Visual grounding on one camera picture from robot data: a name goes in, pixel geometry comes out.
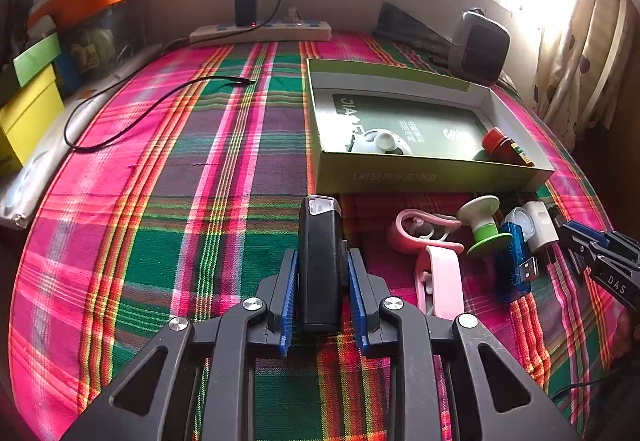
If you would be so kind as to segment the right hand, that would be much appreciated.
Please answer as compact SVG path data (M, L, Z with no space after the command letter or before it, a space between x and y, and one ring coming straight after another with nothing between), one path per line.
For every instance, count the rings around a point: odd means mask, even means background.
M639 318L623 309L617 319L616 330L612 343L612 356L620 359L634 349L634 343L639 340Z

